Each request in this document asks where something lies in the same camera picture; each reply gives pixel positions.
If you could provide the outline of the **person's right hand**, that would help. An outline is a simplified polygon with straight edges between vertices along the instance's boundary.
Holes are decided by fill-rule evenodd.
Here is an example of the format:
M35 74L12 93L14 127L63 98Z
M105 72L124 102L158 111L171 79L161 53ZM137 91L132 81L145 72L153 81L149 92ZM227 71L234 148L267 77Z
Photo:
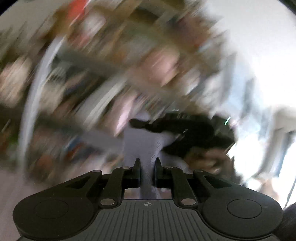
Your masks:
M184 158L190 170L203 170L213 175L230 177L234 173L233 161L226 151L218 148L193 148Z

